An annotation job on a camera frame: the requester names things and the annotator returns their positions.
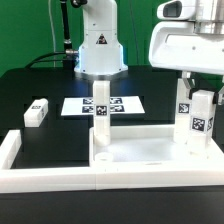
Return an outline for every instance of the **green backdrop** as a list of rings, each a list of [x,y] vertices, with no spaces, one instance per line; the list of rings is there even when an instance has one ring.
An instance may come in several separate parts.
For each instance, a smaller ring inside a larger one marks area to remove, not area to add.
[[[147,65],[149,64],[150,36],[153,27],[158,22],[156,9],[165,0],[130,1],[132,2],[133,20],[129,0],[117,0],[118,38],[124,46],[126,64]],[[77,49],[83,40],[82,10],[74,9],[70,1],[68,3],[73,48]],[[0,15],[0,76],[9,69],[24,67],[34,58],[53,51],[48,0],[2,1]],[[57,50],[63,50],[63,27],[59,0],[52,0],[52,15]],[[138,51],[136,50],[133,21]]]

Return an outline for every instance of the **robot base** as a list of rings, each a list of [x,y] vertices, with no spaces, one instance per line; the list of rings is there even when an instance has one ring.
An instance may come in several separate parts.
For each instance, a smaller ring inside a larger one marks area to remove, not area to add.
[[[82,72],[75,71],[75,77],[79,79],[86,79],[90,81],[95,80],[108,80],[112,81],[119,78],[126,78],[128,76],[128,69],[122,70],[116,74],[109,74],[109,75],[96,75],[96,74],[87,74]]]

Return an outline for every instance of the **paper sheet with markers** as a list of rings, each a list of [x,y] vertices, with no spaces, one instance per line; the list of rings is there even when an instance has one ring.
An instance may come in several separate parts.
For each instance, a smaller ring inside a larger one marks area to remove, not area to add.
[[[142,114],[145,113],[138,96],[111,97],[111,114]],[[93,114],[93,98],[65,98],[61,115],[91,115]]]

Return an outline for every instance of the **warning label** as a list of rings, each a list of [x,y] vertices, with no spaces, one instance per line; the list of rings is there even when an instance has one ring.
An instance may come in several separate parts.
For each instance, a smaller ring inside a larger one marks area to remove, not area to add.
[[[107,44],[107,41],[103,34],[100,35],[99,39],[97,40],[96,44]]]

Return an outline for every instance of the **black tabletop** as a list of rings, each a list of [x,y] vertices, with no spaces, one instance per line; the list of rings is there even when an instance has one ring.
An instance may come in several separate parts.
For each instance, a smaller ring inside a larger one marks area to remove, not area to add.
[[[112,115],[111,125],[173,124],[179,73],[130,67],[111,80],[111,96],[139,96],[145,114]],[[212,89],[196,76],[196,86]],[[65,97],[92,96],[93,81],[63,69],[14,69],[0,79],[0,142],[20,129],[23,144],[13,169],[88,166],[92,116],[62,117]],[[39,128],[25,128],[23,114],[47,98]],[[224,108],[217,107],[213,138],[224,149]],[[224,223],[224,187],[182,187],[0,195],[0,223]]]

